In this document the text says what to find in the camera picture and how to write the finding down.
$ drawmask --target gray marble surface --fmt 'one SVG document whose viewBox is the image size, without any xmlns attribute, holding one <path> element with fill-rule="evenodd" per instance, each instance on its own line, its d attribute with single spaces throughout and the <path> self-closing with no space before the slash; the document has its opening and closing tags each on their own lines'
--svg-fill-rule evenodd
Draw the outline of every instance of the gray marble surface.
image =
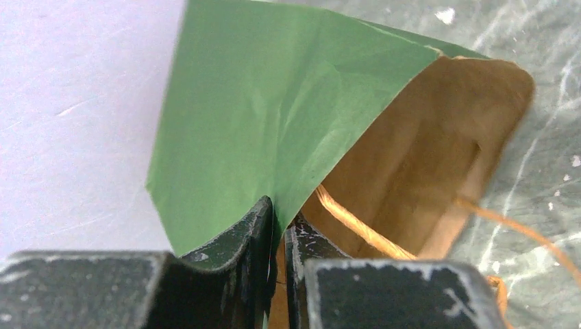
<svg viewBox="0 0 581 329">
<path fill-rule="evenodd" d="M 518 62 L 531 113 L 483 202 L 581 266 L 581 1 L 303 0 Z M 0 4 L 0 258 L 168 249 L 143 189 L 184 2 Z M 508 284 L 516 328 L 581 328 L 581 289 L 535 242 L 472 219 L 451 255 Z"/>
</svg>

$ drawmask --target brown string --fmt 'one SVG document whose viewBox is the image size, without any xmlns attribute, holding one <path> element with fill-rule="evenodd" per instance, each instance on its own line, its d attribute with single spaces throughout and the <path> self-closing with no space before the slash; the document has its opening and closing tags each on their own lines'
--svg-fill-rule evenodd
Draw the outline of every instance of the brown string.
<svg viewBox="0 0 581 329">
<path fill-rule="evenodd" d="M 338 219 L 343 225 L 347 226 L 351 231 L 355 232 L 358 236 L 361 236 L 365 240 L 365 242 L 367 242 L 372 247 L 376 248 L 383 254 L 390 256 L 391 258 L 404 260 L 417 259 L 415 255 L 404 250 L 402 247 L 396 245 L 395 243 L 389 241 L 384 236 L 377 233 L 375 230 L 373 230 L 365 223 L 360 221 L 355 215 L 351 214 L 347 209 L 343 208 L 331 197 L 331 195 L 329 195 L 329 193 L 323 187 L 323 185 L 319 185 L 315 190 L 315 193 L 317 194 L 317 197 L 319 198 L 319 201 L 321 202 L 323 207 L 327 209 L 327 211 L 331 215 L 333 215 L 333 217 Z M 555 255 L 557 260 L 571 272 L 573 278 L 581 287 L 581 272 L 579 271 L 579 269 L 567 257 L 567 255 L 565 255 L 564 252 L 558 249 L 551 241 L 549 241 L 544 236 L 540 235 L 539 233 L 535 232 L 530 228 L 527 228 L 526 226 L 517 223 L 516 221 L 501 216 L 496 212 L 476 206 L 473 202 L 463 197 L 458 197 L 455 200 L 455 205 L 464 208 L 466 210 L 470 210 L 471 212 L 475 213 L 480 217 L 484 217 L 486 219 L 490 219 L 492 221 L 496 221 L 498 223 L 509 226 L 515 229 L 516 231 L 530 237 L 531 239 L 535 240 L 541 245 L 547 247 L 553 253 L 553 255 Z M 495 287 L 497 289 L 496 301 L 498 309 L 500 310 L 502 316 L 504 316 L 508 305 L 506 285 L 504 284 L 504 281 L 501 278 L 498 278 L 496 276 L 488 276 L 486 277 L 486 279 L 490 286 Z M 508 329 L 512 328 L 512 326 L 507 321 L 505 321 L 505 323 Z"/>
</svg>

